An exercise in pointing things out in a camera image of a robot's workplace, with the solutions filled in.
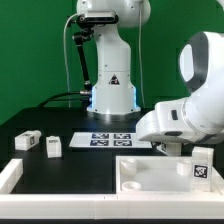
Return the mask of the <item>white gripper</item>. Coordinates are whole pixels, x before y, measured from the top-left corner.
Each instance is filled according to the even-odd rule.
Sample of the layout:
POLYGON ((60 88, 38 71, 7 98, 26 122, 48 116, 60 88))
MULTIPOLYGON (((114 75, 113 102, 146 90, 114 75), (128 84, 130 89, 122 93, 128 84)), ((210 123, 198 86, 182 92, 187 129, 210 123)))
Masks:
POLYGON ((224 141, 224 130, 207 134, 186 118, 182 98, 174 101, 159 102, 153 111, 144 115, 136 124, 136 135, 140 141, 218 144, 224 141))

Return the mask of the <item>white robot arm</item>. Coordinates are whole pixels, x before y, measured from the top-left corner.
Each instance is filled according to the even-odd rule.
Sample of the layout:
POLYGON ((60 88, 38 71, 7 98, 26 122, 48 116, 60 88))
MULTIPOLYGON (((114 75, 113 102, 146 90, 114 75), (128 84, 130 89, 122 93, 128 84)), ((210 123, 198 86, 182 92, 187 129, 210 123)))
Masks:
POLYGON ((77 0, 77 23, 97 49, 90 116, 126 118, 149 142, 224 141, 221 0, 77 0))

